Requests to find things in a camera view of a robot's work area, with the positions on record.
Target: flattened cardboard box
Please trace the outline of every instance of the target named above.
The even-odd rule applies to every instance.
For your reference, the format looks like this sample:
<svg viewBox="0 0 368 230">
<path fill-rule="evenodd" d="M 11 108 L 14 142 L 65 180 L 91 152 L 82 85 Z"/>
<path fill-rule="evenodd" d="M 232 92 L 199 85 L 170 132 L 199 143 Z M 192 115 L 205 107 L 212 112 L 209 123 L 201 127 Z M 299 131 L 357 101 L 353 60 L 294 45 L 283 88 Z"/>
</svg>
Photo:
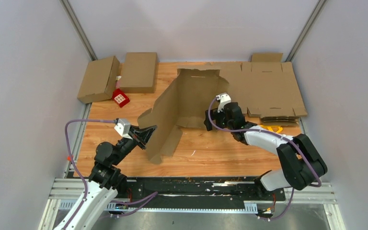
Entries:
<svg viewBox="0 0 368 230">
<path fill-rule="evenodd" d="M 259 117 L 264 125 L 298 125 L 307 115 L 290 62 L 282 54 L 253 54 L 251 62 L 223 62 L 184 66 L 178 77 L 139 118 L 140 127 L 158 128 L 146 145 L 148 159 L 161 163 L 172 156 L 181 138 L 179 127 L 205 128 L 205 110 L 211 100 L 227 92 L 243 113 Z"/>
<path fill-rule="evenodd" d="M 291 62 L 282 54 L 253 54 L 251 62 L 218 63 L 229 82 L 228 94 L 249 117 L 264 125 L 296 126 L 307 115 Z"/>
<path fill-rule="evenodd" d="M 77 95 L 78 100 L 87 104 L 112 98 L 118 68 L 119 61 L 115 56 L 88 63 Z"/>
<path fill-rule="evenodd" d="M 161 163 L 161 155 L 172 156 L 183 134 L 179 127 L 205 128 L 205 109 L 228 82 L 212 66 L 185 66 L 161 94 L 152 109 L 138 118 L 140 127 L 157 125 L 146 145 L 148 159 Z"/>
<path fill-rule="evenodd" d="M 154 93 L 157 53 L 127 53 L 122 67 L 120 89 L 125 93 Z"/>
</svg>

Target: cardboard flap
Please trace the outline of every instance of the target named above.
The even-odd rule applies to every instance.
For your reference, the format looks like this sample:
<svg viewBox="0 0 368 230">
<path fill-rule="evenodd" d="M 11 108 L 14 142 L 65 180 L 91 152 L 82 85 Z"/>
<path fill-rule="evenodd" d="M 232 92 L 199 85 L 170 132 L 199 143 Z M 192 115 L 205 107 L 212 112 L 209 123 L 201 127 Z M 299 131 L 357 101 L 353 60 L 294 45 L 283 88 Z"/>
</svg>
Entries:
<svg viewBox="0 0 368 230">
<path fill-rule="evenodd" d="M 283 53 L 253 53 L 251 62 L 281 62 Z"/>
<path fill-rule="evenodd" d="M 249 61 L 242 62 L 241 69 L 242 69 L 242 72 L 252 71 L 252 63 Z"/>
<path fill-rule="evenodd" d="M 179 119 L 177 125 L 203 128 L 205 110 L 212 99 L 225 92 L 228 82 L 220 77 L 219 70 L 182 69 L 177 77 Z"/>
<path fill-rule="evenodd" d="M 282 116 L 294 116 L 293 108 L 284 108 L 284 107 L 270 107 L 262 110 L 260 117 L 278 117 Z"/>
<path fill-rule="evenodd" d="M 242 64 L 237 61 L 214 63 L 213 66 L 217 66 L 216 69 L 220 69 L 221 70 L 220 72 L 222 71 L 240 72 L 242 70 Z"/>
<path fill-rule="evenodd" d="M 255 62 L 252 64 L 253 73 L 281 73 L 283 69 L 280 62 Z"/>
<path fill-rule="evenodd" d="M 282 68 L 283 73 L 294 73 L 293 65 L 291 62 L 281 63 L 281 68 Z"/>
<path fill-rule="evenodd" d="M 177 97 L 177 79 L 174 79 L 170 86 L 156 99 L 156 101 L 154 102 L 153 108 L 158 107 L 158 105 L 160 104 L 160 102 L 162 102 L 163 100 L 165 100 L 166 97 L 171 97 L 172 95 L 174 95 L 174 100 L 176 100 Z"/>
<path fill-rule="evenodd" d="M 181 129 L 178 126 L 174 126 L 160 150 L 161 155 L 171 157 L 174 154 L 182 135 L 183 132 Z"/>
<path fill-rule="evenodd" d="M 216 70 L 220 70 L 221 66 L 214 64 L 212 65 L 211 63 L 206 63 L 204 65 L 179 65 L 177 66 L 177 71 L 178 74 L 180 74 L 180 70 L 181 69 L 197 69 L 197 70 L 212 70 L 212 69 L 216 69 Z"/>
<path fill-rule="evenodd" d="M 260 117 L 260 114 L 262 114 L 259 108 L 249 108 L 248 107 L 247 111 L 248 111 L 249 117 Z"/>
<path fill-rule="evenodd" d="M 146 128 L 149 126 L 152 126 L 153 124 L 151 124 L 151 111 L 152 109 L 148 109 L 145 112 L 143 112 L 141 115 L 139 115 L 138 117 L 138 124 L 140 128 Z"/>
<path fill-rule="evenodd" d="M 295 116 L 307 116 L 307 110 L 305 110 L 304 107 L 297 107 L 297 108 L 293 108 L 294 111 L 294 115 Z"/>
</svg>

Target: red small package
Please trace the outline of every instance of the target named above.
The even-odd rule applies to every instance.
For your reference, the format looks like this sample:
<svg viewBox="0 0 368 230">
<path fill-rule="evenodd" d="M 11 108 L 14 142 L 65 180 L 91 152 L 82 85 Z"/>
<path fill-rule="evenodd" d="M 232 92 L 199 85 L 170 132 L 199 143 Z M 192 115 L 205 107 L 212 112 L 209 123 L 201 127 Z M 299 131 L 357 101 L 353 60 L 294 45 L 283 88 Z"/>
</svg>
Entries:
<svg viewBox="0 0 368 230">
<path fill-rule="evenodd" d="M 130 102 L 126 94 L 124 94 L 120 89 L 116 89 L 114 91 L 112 94 L 112 100 L 114 100 L 121 108 Z"/>
</svg>

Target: wood grain surface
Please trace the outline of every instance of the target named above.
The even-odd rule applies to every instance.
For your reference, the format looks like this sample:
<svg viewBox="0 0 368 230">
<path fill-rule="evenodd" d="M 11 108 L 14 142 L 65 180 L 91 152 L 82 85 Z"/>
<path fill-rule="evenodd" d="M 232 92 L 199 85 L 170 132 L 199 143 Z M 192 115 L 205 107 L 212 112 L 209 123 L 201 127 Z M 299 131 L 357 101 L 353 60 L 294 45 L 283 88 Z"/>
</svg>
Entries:
<svg viewBox="0 0 368 230">
<path fill-rule="evenodd" d="M 131 124 L 137 125 L 137 117 L 153 106 L 156 98 L 177 76 L 177 66 L 186 64 L 201 65 L 204 62 L 160 63 L 155 93 L 127 94 L 131 101 L 123 108 L 110 100 L 92 103 L 89 118 L 127 118 Z M 248 120 L 259 123 L 257 118 Z M 280 168 L 277 156 L 237 142 L 228 132 L 181 129 L 183 136 L 174 155 L 163 156 L 161 164 L 150 163 L 146 152 L 135 148 L 117 167 L 126 176 L 252 176 Z M 299 127 L 284 127 L 282 133 L 295 136 L 301 130 Z M 120 138 L 112 124 L 88 123 L 77 162 L 82 175 L 91 173 L 98 144 L 103 141 L 115 144 Z"/>
</svg>

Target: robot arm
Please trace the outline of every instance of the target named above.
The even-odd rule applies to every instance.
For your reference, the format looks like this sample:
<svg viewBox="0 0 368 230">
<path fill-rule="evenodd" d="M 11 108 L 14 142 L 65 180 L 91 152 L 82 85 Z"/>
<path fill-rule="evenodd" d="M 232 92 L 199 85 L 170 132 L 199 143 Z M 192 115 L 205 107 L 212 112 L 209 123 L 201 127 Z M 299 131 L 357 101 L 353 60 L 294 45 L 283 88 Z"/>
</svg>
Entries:
<svg viewBox="0 0 368 230">
<path fill-rule="evenodd" d="M 156 129 L 151 126 L 139 129 L 126 119 L 117 119 L 115 130 L 122 136 L 116 145 L 102 142 L 96 148 L 95 165 L 76 204 L 54 230 L 90 230 L 109 202 L 126 191 L 127 177 L 114 167 L 136 146 L 146 148 L 150 136 Z"/>
<path fill-rule="evenodd" d="M 297 151 L 286 140 L 293 141 L 299 147 L 319 177 L 327 172 L 326 164 L 308 136 L 304 134 L 295 137 L 281 135 L 279 138 L 261 126 L 247 122 L 238 103 L 231 102 L 226 93 L 222 93 L 217 97 L 219 101 L 218 108 L 205 111 L 204 124 L 208 131 L 212 130 L 212 123 L 208 116 L 210 115 L 211 119 L 215 120 L 218 128 L 232 130 L 235 140 L 246 145 L 261 147 L 277 155 L 280 159 L 281 170 L 266 172 L 255 180 L 260 193 L 284 187 L 302 190 L 315 181 L 308 165 L 298 158 Z"/>
</svg>

